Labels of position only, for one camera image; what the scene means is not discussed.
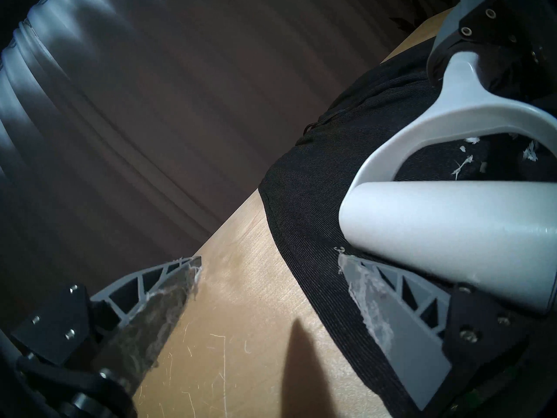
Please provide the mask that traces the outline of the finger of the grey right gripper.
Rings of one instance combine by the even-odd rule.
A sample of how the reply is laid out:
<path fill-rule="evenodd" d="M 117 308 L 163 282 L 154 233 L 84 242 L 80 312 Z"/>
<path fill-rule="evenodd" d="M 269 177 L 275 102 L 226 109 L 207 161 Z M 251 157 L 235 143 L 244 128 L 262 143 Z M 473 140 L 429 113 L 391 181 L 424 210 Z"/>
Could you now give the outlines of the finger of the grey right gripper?
<path fill-rule="evenodd" d="M 492 94 L 548 95 L 549 0 L 460 0 L 427 61 L 433 86 L 458 52 L 478 56 L 480 83 Z"/>

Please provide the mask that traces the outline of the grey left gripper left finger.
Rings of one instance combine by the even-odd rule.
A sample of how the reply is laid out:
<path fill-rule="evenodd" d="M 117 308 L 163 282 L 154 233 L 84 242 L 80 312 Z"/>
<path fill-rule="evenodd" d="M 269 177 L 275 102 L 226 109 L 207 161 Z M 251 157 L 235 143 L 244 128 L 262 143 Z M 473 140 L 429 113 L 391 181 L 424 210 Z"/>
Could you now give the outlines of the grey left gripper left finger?
<path fill-rule="evenodd" d="M 10 382 L 38 392 L 124 396 L 156 364 L 189 298 L 202 258 L 128 274 L 90 295 L 59 283 L 10 333 Z"/>

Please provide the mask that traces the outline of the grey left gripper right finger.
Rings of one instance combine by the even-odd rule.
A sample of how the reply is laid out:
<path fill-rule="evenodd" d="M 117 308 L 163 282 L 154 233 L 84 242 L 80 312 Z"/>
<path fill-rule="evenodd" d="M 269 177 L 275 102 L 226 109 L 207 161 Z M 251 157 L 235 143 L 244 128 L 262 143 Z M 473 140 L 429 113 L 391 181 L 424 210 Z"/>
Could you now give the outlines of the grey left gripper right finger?
<path fill-rule="evenodd" d="M 369 334 L 420 411 L 475 411 L 515 379 L 529 343 L 526 314 L 471 284 L 447 291 L 335 250 Z"/>

